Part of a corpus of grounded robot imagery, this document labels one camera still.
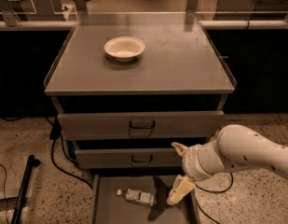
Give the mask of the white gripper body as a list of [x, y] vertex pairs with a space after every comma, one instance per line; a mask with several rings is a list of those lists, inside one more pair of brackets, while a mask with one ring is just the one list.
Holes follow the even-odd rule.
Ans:
[[188, 147], [182, 156], [182, 168], [185, 174], [195, 181], [209, 179], [225, 170], [215, 141]]

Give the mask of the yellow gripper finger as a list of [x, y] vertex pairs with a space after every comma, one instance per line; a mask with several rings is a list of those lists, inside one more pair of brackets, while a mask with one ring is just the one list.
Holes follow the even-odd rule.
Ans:
[[167, 204], [178, 204], [196, 186], [196, 182], [187, 175], [176, 176], [167, 198]]
[[175, 148], [179, 156], [183, 157], [186, 153], [187, 146], [180, 144], [178, 142], [172, 142], [171, 145]]

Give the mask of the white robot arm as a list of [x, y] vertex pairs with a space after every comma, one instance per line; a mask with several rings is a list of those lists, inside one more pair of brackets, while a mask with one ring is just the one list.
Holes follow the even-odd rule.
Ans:
[[227, 125], [204, 145], [171, 144], [182, 158], [184, 175], [172, 185], [167, 204], [178, 204], [196, 186], [219, 173], [260, 167], [288, 180], [288, 147], [241, 125]]

